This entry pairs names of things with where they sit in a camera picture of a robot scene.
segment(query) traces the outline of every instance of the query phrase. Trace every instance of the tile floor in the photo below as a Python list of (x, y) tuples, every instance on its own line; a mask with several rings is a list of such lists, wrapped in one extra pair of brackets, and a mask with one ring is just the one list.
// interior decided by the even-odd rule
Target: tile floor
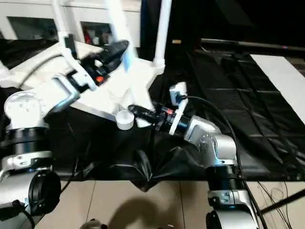
[[(273, 198), (286, 196), (280, 182), (263, 182)], [(256, 182), (249, 186), (260, 208), (271, 204)], [(291, 195), (303, 188), (304, 182), (287, 183)], [(147, 193), (129, 181), (72, 182), (61, 196), (57, 208), (45, 216), (37, 229), (79, 229), (92, 218), (111, 229), (157, 229), (167, 224), (176, 229), (204, 229), (205, 215), (211, 208), (207, 203), (206, 182), (161, 182)], [(288, 205), (293, 229), (303, 229), (305, 198)], [(281, 209), (286, 217), (286, 209)], [(265, 215), (269, 229), (285, 229), (277, 211)]]

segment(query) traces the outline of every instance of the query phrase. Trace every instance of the white bottle cap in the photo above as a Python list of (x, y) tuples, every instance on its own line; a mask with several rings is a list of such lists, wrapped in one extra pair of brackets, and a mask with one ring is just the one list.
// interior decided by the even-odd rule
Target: white bottle cap
[(115, 120), (119, 129), (129, 130), (133, 127), (134, 115), (127, 110), (119, 111)]

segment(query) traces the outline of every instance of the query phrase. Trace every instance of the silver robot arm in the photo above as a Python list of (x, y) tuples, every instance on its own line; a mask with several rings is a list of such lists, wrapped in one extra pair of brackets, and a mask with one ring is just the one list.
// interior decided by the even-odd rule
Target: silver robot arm
[(234, 140), (223, 135), (212, 122), (193, 116), (184, 139), (203, 156), (210, 190), (208, 200), (214, 211), (207, 215), (207, 228), (259, 228), (247, 190), (239, 178)]
[(55, 209), (61, 183), (52, 171), (44, 118), (67, 108), (87, 89), (94, 90), (92, 82), (96, 87), (103, 84), (120, 65), (127, 47), (127, 41), (116, 42), (82, 59), (80, 66), (86, 70), (86, 77), (76, 69), (67, 76), (56, 75), (34, 89), (14, 93), (6, 100), (4, 112), (10, 124), (1, 142), (8, 155), (0, 155), (0, 228), (20, 228), (29, 222), (27, 218)]
[(170, 88), (176, 111), (157, 105), (155, 111), (129, 106), (137, 118), (144, 119), (159, 131), (178, 134), (195, 145), (203, 158), (209, 184), (208, 200), (214, 211), (206, 216), (208, 229), (258, 229), (258, 221), (248, 191), (237, 166), (236, 144), (212, 122), (198, 116), (183, 115), (186, 107), (186, 85)]

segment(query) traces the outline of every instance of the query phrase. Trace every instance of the black cable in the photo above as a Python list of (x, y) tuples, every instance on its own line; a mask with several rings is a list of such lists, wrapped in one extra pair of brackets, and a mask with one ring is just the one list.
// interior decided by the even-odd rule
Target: black cable
[(19, 200), (14, 200), (12, 202), (12, 205), (15, 208), (18, 208), (20, 212), (22, 212), (29, 220), (31, 227), (35, 228), (35, 221), (33, 220), (33, 217), (26, 211), (26, 207), (24, 207)]
[(227, 127), (229, 128), (231, 134), (232, 134), (232, 138), (233, 140), (235, 141), (235, 145), (236, 145), (236, 160), (237, 160), (237, 165), (239, 167), (239, 170), (240, 170), (240, 175), (241, 175), (241, 178), (242, 178), (242, 181), (243, 181), (243, 184), (249, 194), (249, 197), (251, 199), (251, 202), (253, 203), (254, 205), (254, 208), (256, 209), (256, 213), (258, 215), (258, 217), (261, 219), (261, 223), (263, 225), (263, 228), (264, 229), (268, 229), (267, 227), (267, 224), (266, 224), (266, 221), (261, 213), (261, 210), (245, 180), (245, 178), (243, 177), (243, 168), (242, 168), (242, 163), (241, 163), (241, 160), (240, 160), (240, 152), (239, 152), (239, 146), (238, 146), (238, 143), (237, 143), (237, 138), (236, 138), (236, 135), (235, 135), (235, 132), (230, 124), (230, 122), (228, 121), (228, 119), (224, 116), (224, 114), (221, 112), (221, 110), (219, 110), (218, 107), (216, 107), (213, 103), (209, 102), (208, 100), (205, 100), (203, 98), (200, 98), (198, 96), (182, 96), (182, 99), (197, 99), (197, 100), (200, 100), (201, 102), (203, 102), (205, 105), (209, 106), (210, 108), (214, 109), (214, 111), (216, 111), (218, 113), (218, 115), (223, 119), (223, 121), (226, 123)]
[[(271, 196), (271, 194), (268, 192), (267, 188), (261, 183), (261, 182), (257, 182), (259, 184), (259, 186), (263, 189), (263, 191), (267, 194), (267, 196), (270, 198), (270, 200), (272, 201), (273, 204), (275, 204), (275, 200), (273, 199), (273, 197)], [(289, 229), (292, 229), (292, 226), (290, 224), (290, 221), (288, 219), (288, 221), (286, 220), (283, 212), (280, 209), (276, 210), (278, 212), (278, 214), (280, 215), (281, 219), (286, 223), (286, 225), (288, 226)]]
[(37, 66), (35, 66), (26, 76), (25, 78), (22, 80), (22, 82), (20, 83), (19, 87), (18, 88), (21, 88), (24, 83), (33, 75), (33, 73), (35, 71), (37, 71), (39, 68), (41, 68), (45, 63), (49, 62), (50, 60), (54, 59), (54, 58), (57, 58), (57, 57), (60, 57), (62, 56), (61, 54), (56, 54), (54, 56), (50, 56), (49, 58), (43, 60), (41, 63), (39, 63)]
[[(285, 187), (286, 187), (286, 198), (288, 198), (288, 187), (287, 187), (287, 184), (286, 184), (286, 182), (284, 181), (284, 184), (285, 184)], [(289, 223), (289, 225), (290, 225), (290, 227), (291, 227), (291, 223), (290, 223), (290, 220), (289, 220), (289, 216), (288, 216), (288, 204), (286, 204), (286, 215), (287, 215), (287, 220), (288, 220), (288, 223)]]
[[(75, 141), (75, 144), (76, 144), (76, 148), (78, 149), (77, 147), (77, 140), (76, 140), (76, 137), (75, 137), (75, 134), (74, 134), (74, 131), (72, 129), (72, 126), (71, 124), (68, 122), (68, 127), (69, 127), (69, 130), (72, 134), (72, 137), (73, 137), (73, 140)], [(75, 161), (73, 163), (73, 169), (72, 169), (72, 174), (68, 180), (68, 182), (65, 184), (65, 186), (61, 189), (61, 194), (66, 190), (66, 188), (69, 186), (69, 184), (71, 183), (72, 179), (74, 178), (74, 175), (76, 173), (76, 170), (77, 170), (77, 167), (78, 167), (78, 162), (79, 162), (79, 153), (77, 152), (76, 154), (76, 158), (75, 158)]]

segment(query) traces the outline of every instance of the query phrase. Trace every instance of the black plastic sheet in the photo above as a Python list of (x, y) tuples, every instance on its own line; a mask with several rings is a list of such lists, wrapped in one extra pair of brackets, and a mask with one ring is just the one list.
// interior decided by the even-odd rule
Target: black plastic sheet
[[(181, 81), (187, 83), (189, 95), (206, 98), (225, 113), (236, 132), (248, 180), (304, 179), (305, 126), (250, 56), (177, 55), (151, 86), (152, 99), (173, 108), (168, 89)], [(6, 96), (14, 91), (2, 89), (2, 111)], [(229, 134), (198, 101), (190, 101), (185, 113), (207, 118)], [(74, 180), (130, 180), (143, 191), (162, 180), (205, 180), (202, 155), (181, 137), (151, 127), (121, 131), (114, 122), (73, 108), (51, 114), (47, 122), (54, 169), (62, 179), (71, 175), (78, 155)]]

